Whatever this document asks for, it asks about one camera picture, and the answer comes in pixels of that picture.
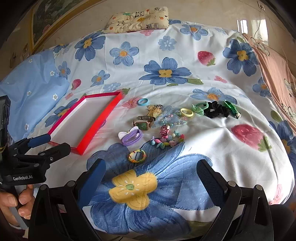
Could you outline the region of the person's left hand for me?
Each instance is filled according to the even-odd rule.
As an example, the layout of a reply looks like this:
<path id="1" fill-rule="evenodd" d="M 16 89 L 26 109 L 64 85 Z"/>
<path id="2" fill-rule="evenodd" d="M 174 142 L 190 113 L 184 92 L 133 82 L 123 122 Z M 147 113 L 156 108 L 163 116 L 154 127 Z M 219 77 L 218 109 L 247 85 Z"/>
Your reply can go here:
<path id="1" fill-rule="evenodd" d="M 9 209 L 10 207 L 16 207 L 19 203 L 22 204 L 22 207 L 18 209 L 19 215 L 24 219 L 30 219 L 35 200 L 33 193 L 33 185 L 27 185 L 18 198 L 11 193 L 1 191 L 1 211 L 8 223 L 19 226 L 19 223 Z"/>

